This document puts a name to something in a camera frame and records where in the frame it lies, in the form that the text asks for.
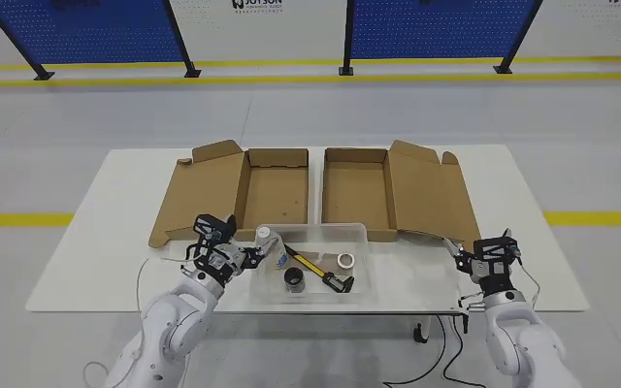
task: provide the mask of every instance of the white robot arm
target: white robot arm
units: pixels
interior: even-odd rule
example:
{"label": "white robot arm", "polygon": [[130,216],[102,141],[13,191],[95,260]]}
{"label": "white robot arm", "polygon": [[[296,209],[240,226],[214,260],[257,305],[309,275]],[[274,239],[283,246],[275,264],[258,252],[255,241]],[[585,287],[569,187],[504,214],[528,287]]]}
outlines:
{"label": "white robot arm", "polygon": [[487,347],[496,369],[513,376],[514,388],[579,388],[565,367],[565,346],[510,281],[510,265],[521,253],[507,229],[502,237],[474,242],[474,253],[448,239],[457,269],[481,287]]}
{"label": "white robot arm", "polygon": [[[232,240],[236,230],[233,216],[227,222],[208,214],[197,217],[194,231],[199,241],[186,251],[188,264],[193,262],[196,269],[181,266],[179,285],[144,308],[143,330],[125,346],[104,388],[177,388],[186,356],[205,337],[226,283],[255,269],[278,240],[242,247]],[[201,307],[182,295],[195,298]]]}

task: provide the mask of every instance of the gray floor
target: gray floor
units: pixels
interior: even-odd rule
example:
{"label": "gray floor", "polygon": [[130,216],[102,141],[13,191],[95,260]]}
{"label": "gray floor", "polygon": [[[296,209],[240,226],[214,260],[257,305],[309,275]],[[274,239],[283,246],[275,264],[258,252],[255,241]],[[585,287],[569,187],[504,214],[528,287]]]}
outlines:
{"label": "gray floor", "polygon": [[[603,83],[3,90],[0,212],[74,211],[110,148],[227,138],[243,146],[507,144],[544,210],[620,210],[620,94],[619,85]],[[136,314],[23,309],[62,233],[0,229],[3,386],[82,386],[83,364],[111,364],[139,329]],[[616,387],[620,229],[554,233],[591,309],[542,317],[563,338],[584,386]],[[76,268],[71,275],[97,274]],[[452,375],[510,386],[489,361],[480,316],[471,330]],[[378,387],[433,364],[441,331],[432,331],[433,340],[420,345],[406,317],[218,315],[185,386]],[[448,341],[453,354],[450,331]],[[453,385],[434,372],[416,386]]]}

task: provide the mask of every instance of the pole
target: pole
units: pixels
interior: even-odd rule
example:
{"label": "pole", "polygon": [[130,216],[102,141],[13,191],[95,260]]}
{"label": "pole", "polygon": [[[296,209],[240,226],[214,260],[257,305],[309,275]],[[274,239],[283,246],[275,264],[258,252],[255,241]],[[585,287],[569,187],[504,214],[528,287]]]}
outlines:
{"label": "pole", "polygon": [[542,2],[543,0],[535,0],[535,4],[533,4],[533,8],[531,8],[531,11],[526,16],[526,20],[524,20],[524,24],[522,24],[522,28],[520,29],[520,32],[517,34],[517,38],[515,39],[515,42],[513,43],[511,50],[508,52],[507,56],[503,58],[503,62],[501,63],[500,66],[494,66],[494,70],[496,70],[496,73],[513,74],[511,72],[511,69],[509,69],[509,66],[511,65],[511,62],[513,62],[513,58],[515,57],[515,54],[520,49],[520,46],[522,45],[522,41],[524,41],[524,37],[526,37],[526,33],[528,32],[529,28],[531,28],[531,24],[533,24],[533,20],[535,19],[535,16],[537,15],[537,12],[539,11],[539,7],[541,7]]}
{"label": "pole", "polygon": [[353,45],[353,17],[356,0],[347,0],[347,16],[345,18],[345,47],[343,66],[339,68],[339,76],[353,76],[351,65],[351,46]]}
{"label": "pole", "polygon": [[28,62],[32,70],[37,73],[37,78],[35,79],[35,81],[47,81],[51,78],[51,76],[54,75],[54,72],[46,71],[46,69],[44,69],[41,64],[36,63],[34,59],[32,59],[26,48],[19,42],[17,36],[13,34],[11,28],[9,28],[9,26],[4,22],[2,17],[0,17],[0,28],[2,28],[2,31],[7,34],[7,37],[13,43],[13,46],[16,47],[17,51],[19,51],[21,56],[23,56],[26,62]]}
{"label": "pole", "polygon": [[185,77],[187,79],[197,79],[201,75],[201,71],[194,68],[194,62],[190,60],[190,56],[187,53],[187,49],[185,48],[183,36],[181,35],[181,31],[179,30],[179,25],[177,24],[177,19],[175,18],[175,13],[173,12],[171,2],[170,0],[162,0],[162,2],[164,3],[164,9],[166,10],[166,16],[168,17],[168,21],[171,24],[173,33],[175,34],[175,40],[177,40],[177,46],[179,46],[179,51],[181,52],[183,63],[185,63],[185,69],[187,70],[187,72],[185,72]]}

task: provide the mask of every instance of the blue mesh panel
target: blue mesh panel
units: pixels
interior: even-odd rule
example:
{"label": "blue mesh panel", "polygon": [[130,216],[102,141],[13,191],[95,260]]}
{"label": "blue mesh panel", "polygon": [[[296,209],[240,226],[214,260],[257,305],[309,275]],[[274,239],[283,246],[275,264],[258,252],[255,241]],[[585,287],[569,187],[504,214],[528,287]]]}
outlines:
{"label": "blue mesh panel", "polygon": [[0,0],[37,63],[182,61],[163,0]]}
{"label": "blue mesh panel", "polygon": [[352,58],[505,56],[535,0],[356,0]]}

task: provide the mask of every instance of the open cardboard box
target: open cardboard box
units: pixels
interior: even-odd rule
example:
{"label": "open cardboard box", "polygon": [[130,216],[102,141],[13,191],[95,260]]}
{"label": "open cardboard box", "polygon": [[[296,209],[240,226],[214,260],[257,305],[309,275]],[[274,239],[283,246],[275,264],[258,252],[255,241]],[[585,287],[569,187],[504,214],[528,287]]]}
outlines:
{"label": "open cardboard box", "polygon": [[308,202],[307,149],[244,152],[232,140],[204,145],[177,161],[148,245],[196,239],[192,226],[204,213],[220,219],[235,214],[236,239],[254,240],[261,224],[306,224]]}
{"label": "open cardboard box", "polygon": [[393,242],[397,232],[480,239],[457,157],[442,161],[433,149],[395,141],[380,148],[327,148],[322,222],[361,222],[372,242]]}

